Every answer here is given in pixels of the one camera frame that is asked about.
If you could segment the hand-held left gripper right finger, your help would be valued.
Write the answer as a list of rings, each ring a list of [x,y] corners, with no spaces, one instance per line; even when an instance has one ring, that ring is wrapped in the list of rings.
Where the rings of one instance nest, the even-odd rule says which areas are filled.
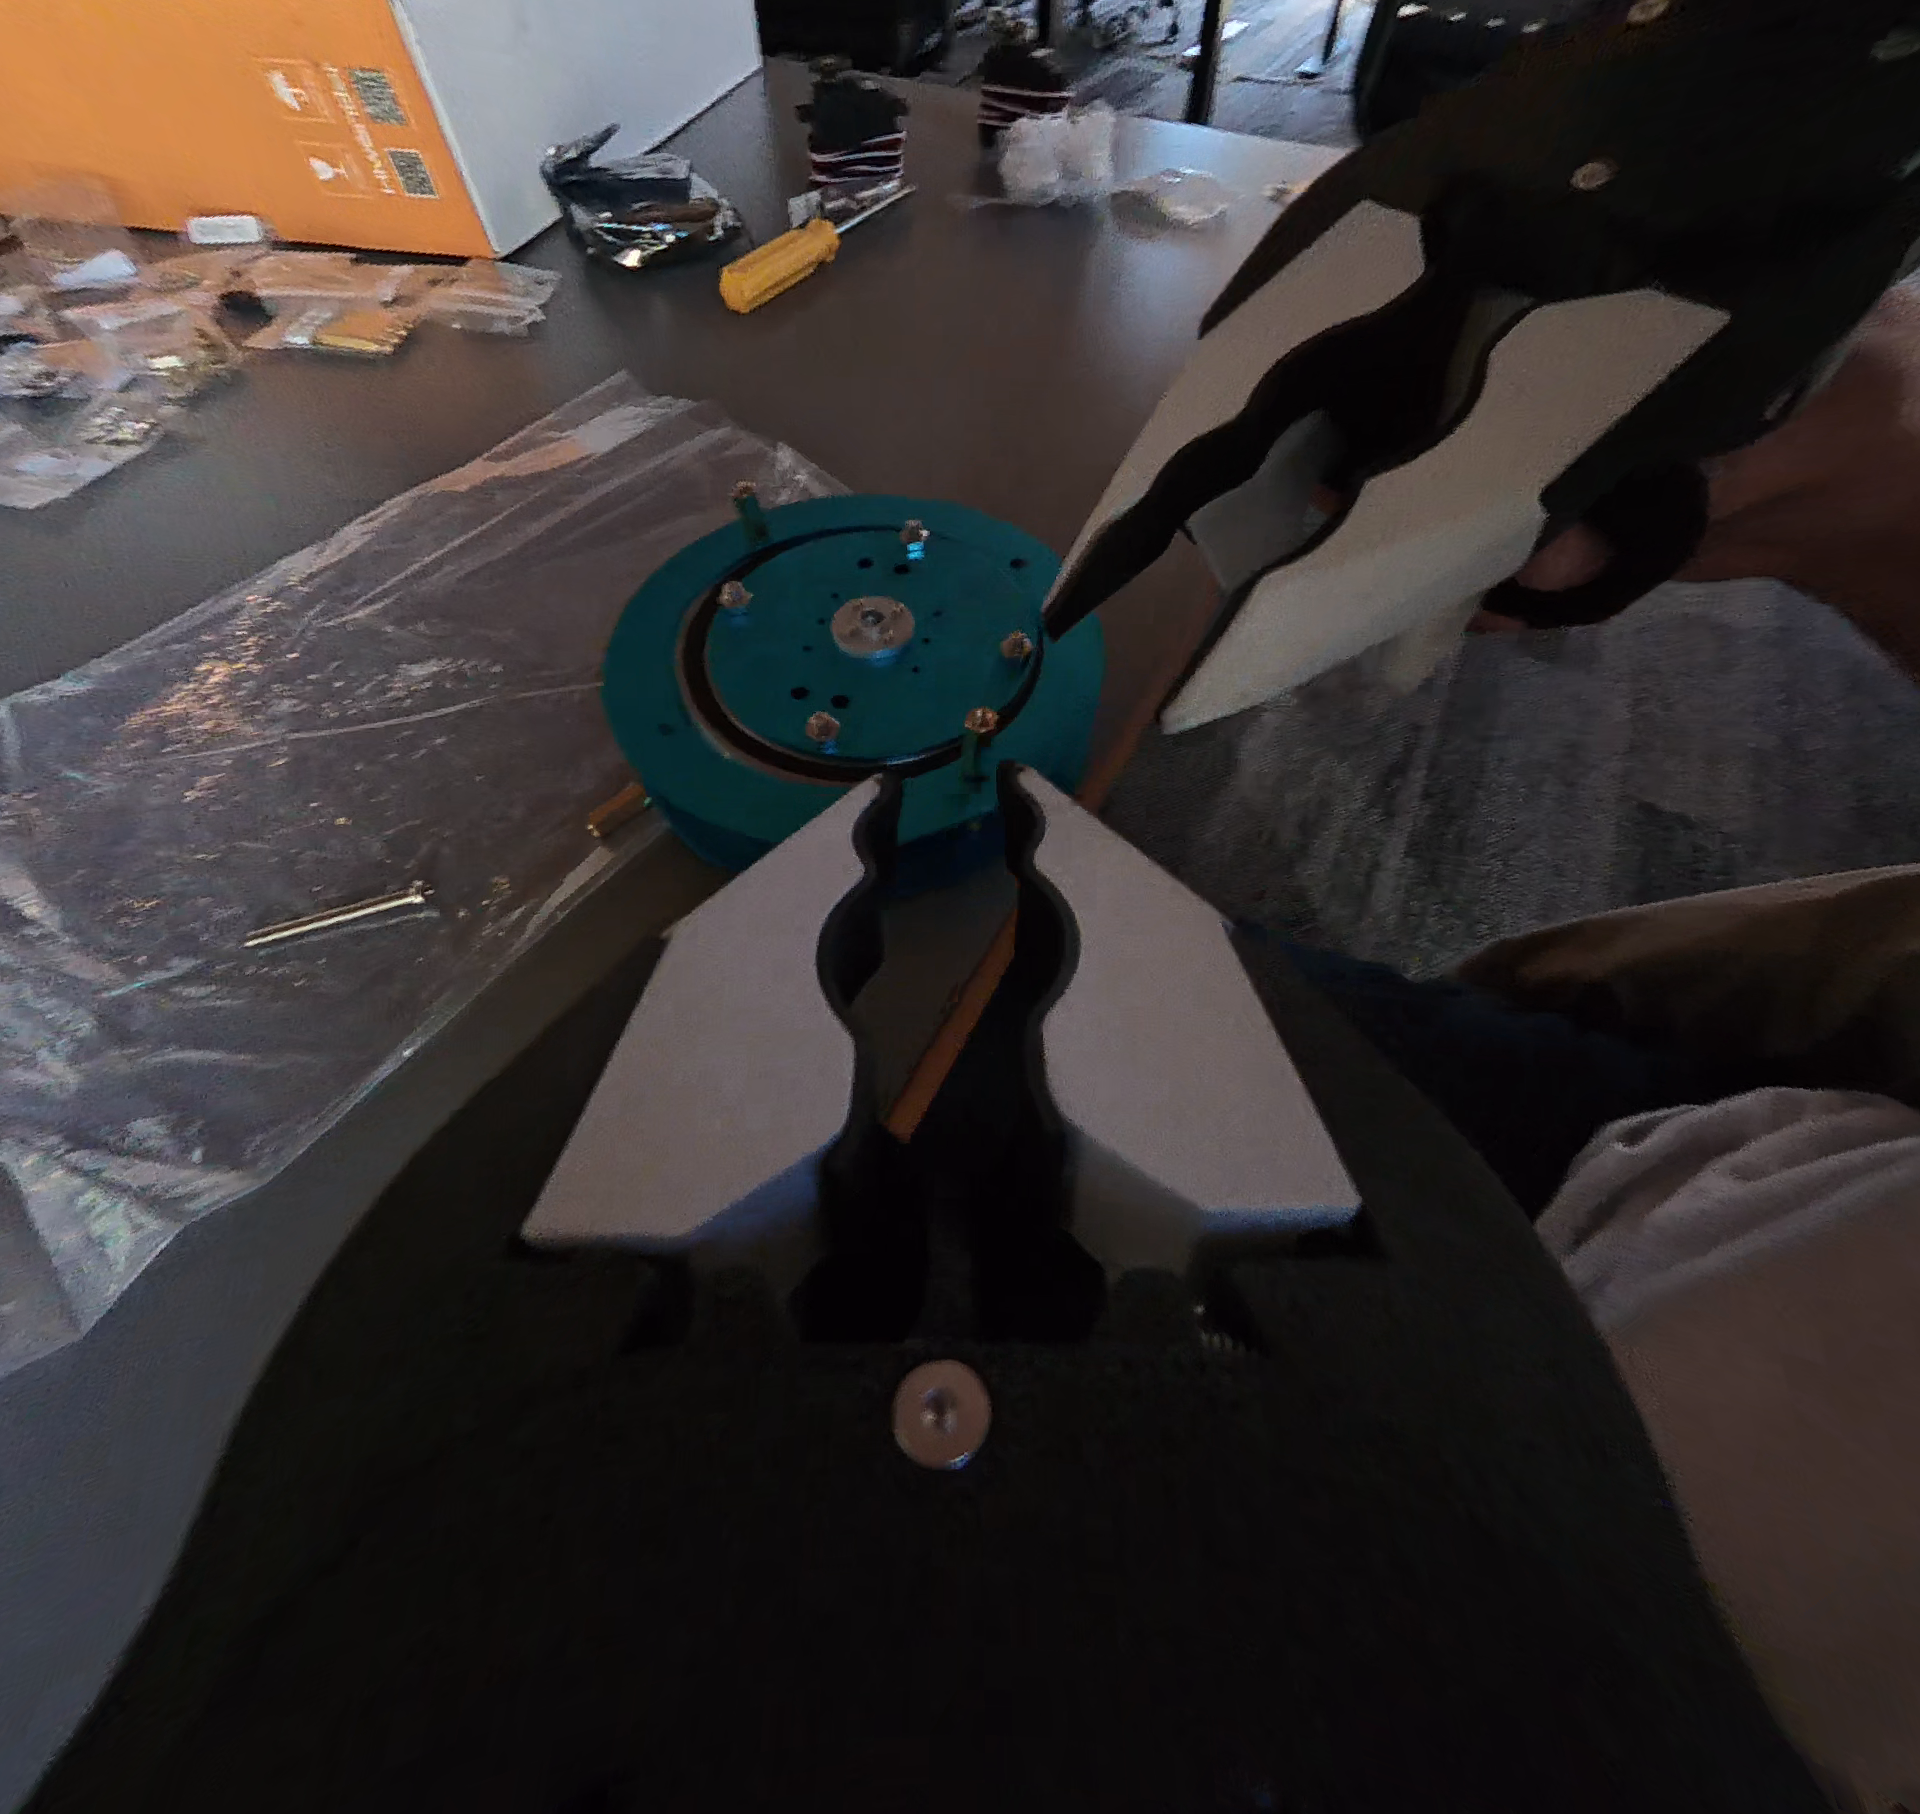
[[[1061,961],[1037,999],[1037,1100],[1061,1230],[1101,1277],[1195,1277],[1359,1194],[1267,1014],[1222,916],[1042,773],[999,773],[1006,869]]]

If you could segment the person's blue jeans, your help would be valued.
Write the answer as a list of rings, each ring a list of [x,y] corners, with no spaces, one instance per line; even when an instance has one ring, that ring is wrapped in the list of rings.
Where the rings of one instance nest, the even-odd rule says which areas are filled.
[[[1603,1122],[1667,1113],[1691,1074],[1554,1008],[1517,1008],[1463,981],[1411,981],[1385,961],[1306,951],[1267,925],[1229,935],[1247,961],[1289,961],[1353,1034],[1415,1081],[1448,1133],[1541,1220]]]

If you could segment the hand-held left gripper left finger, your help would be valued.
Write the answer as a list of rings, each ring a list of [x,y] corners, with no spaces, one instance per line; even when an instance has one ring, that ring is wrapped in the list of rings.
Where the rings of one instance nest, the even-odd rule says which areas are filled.
[[[885,961],[879,773],[679,916],[515,1239],[908,1300],[908,1176],[849,1000]]]

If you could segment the clear plastic bag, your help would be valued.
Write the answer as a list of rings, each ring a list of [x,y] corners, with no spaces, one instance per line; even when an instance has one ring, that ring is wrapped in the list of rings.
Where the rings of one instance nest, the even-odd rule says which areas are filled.
[[[0,1372],[83,1344],[283,1176],[582,889],[627,784],[597,668],[734,510],[843,489],[715,403],[606,373],[234,594],[6,694]],[[427,916],[247,955],[315,905]]]

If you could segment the long steel screw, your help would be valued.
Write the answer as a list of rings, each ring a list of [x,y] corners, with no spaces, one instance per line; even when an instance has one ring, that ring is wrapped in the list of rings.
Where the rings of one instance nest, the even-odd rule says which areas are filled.
[[[367,898],[346,898],[346,905],[315,905],[315,916],[292,916],[292,920],[267,920],[267,925],[247,935],[247,955],[318,942],[318,935],[391,925],[391,920],[407,920],[407,916],[427,916],[427,905],[434,905],[434,889],[407,877],[393,892],[367,892]]]

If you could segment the small clear packet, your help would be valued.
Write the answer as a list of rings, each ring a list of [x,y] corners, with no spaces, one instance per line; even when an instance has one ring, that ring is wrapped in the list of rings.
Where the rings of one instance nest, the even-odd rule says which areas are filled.
[[[1111,193],[1125,217],[1162,235],[1208,235],[1229,214],[1229,193],[1214,172],[1148,172]]]

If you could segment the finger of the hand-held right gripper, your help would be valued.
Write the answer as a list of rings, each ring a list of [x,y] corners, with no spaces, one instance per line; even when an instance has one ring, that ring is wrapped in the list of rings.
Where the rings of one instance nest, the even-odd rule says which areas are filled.
[[[1162,704],[1162,738],[1485,600],[1541,543],[1544,481],[1702,355],[1724,323],[1724,309],[1674,290],[1583,290],[1502,323],[1448,438],[1367,475],[1317,550],[1242,594]]]
[[[1329,413],[1342,455],[1389,455],[1439,430],[1463,290],[1428,264],[1415,214],[1293,195],[1214,302],[1195,347],[1138,430],[1042,630],[1061,643],[1216,496],[1258,475],[1280,438]]]

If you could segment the yellow screwdriver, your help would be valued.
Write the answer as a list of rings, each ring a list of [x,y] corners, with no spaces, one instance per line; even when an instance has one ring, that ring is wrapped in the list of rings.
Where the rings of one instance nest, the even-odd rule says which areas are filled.
[[[789,195],[789,235],[773,235],[766,245],[745,251],[720,264],[715,290],[731,311],[755,311],[782,290],[796,290],[812,275],[826,275],[843,251],[843,235],[885,217],[889,206],[908,206],[916,186],[868,186],[868,193],[812,193]]]

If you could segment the clear bag of white parts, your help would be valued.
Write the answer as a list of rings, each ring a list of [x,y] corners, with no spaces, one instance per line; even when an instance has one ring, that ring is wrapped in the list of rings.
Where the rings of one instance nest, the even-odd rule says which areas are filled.
[[[1101,206],[1118,193],[1118,107],[1020,115],[999,129],[991,172],[1006,206]]]

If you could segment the person's right hand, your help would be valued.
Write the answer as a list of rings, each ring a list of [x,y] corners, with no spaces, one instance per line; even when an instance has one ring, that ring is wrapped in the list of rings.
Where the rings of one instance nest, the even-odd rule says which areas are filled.
[[[1836,368],[1710,464],[1710,522],[1674,580],[1776,580],[1920,683],[1920,289],[1900,279]]]

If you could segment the grey desk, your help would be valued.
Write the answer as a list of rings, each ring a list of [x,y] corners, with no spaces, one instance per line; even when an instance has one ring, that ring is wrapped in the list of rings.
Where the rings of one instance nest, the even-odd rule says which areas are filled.
[[[6,510],[6,694],[171,630],[606,373],[715,403],[849,489],[953,496],[1066,550],[1301,160],[1125,115],[1125,178],[1214,172],[1242,193],[1229,214],[1208,235],[988,214],[969,206],[991,172],[961,86],[908,95],[916,193],[762,311],[731,311],[715,264],[612,275],[553,235],[528,251],[559,302],[521,342],[427,327],[377,368],[257,355],[132,470]],[[257,1372],[367,1208],[485,1102],[485,1122],[459,1122],[459,1197],[427,1208],[427,1249],[473,1230],[485,1151],[543,1102],[515,1060],[543,1030],[597,1047],[632,1008],[647,942],[715,889],[647,819],[590,837],[582,889],[468,1008],[283,1176],[192,1220],[83,1344],[6,1375],[6,1810],[141,1638]]]

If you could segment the blue round metal turntable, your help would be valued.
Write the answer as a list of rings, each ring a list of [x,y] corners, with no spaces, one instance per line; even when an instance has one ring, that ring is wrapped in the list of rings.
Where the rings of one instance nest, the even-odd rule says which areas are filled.
[[[766,538],[720,533],[658,561],[606,643],[606,721],[652,814],[707,869],[755,869],[849,784],[889,773],[897,892],[934,892],[999,858],[991,773],[1037,761],[1052,792],[1091,773],[1101,630],[1042,634],[1061,561],[972,503],[834,489],[762,503]],[[988,784],[969,792],[961,716],[999,711]]]

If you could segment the black foil bag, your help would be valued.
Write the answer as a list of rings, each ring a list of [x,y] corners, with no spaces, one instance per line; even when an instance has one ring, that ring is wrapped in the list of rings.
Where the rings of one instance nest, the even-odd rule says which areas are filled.
[[[536,160],[559,228],[582,262],[647,275],[707,262],[750,235],[734,195],[720,195],[689,160],[612,145],[621,121]]]

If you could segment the orange cardboard box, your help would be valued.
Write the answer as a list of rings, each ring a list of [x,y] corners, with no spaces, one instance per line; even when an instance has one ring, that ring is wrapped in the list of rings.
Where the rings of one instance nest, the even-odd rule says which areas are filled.
[[[6,214],[502,262],[553,145],[652,153],[755,69],[755,0],[0,0]]]

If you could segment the pile of clear hardware bags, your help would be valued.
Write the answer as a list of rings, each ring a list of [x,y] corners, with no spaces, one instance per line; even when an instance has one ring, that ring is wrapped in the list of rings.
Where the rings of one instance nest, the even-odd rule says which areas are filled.
[[[0,503],[47,510],[147,455],[249,355],[393,364],[422,327],[515,342],[559,275],[277,245],[267,217],[134,242],[102,186],[0,214]]]

